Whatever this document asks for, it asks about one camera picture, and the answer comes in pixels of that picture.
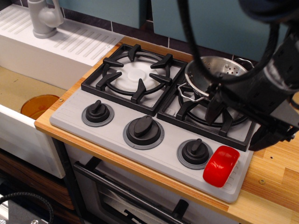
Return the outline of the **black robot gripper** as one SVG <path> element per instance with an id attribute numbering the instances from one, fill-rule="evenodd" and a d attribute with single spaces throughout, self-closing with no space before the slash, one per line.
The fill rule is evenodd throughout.
<path id="1" fill-rule="evenodd" d="M 291 140 L 299 130 L 287 99 L 299 90 L 299 36 L 289 35 L 268 64 L 252 78 L 222 84 L 210 99 L 206 122 L 211 125 L 231 107 L 260 124 L 249 144 L 259 151 Z"/>

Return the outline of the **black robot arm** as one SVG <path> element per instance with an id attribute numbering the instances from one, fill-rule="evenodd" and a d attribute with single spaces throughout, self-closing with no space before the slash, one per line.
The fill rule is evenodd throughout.
<path id="1" fill-rule="evenodd" d="M 270 36 L 260 62 L 238 77 L 217 72 L 209 79 L 212 91 L 208 121 L 225 106 L 232 107 L 260 128 L 249 149 L 258 151 L 290 141 L 299 129 L 290 99 L 299 91 L 299 3 L 296 0 L 241 0 L 246 15 L 270 25 Z"/>

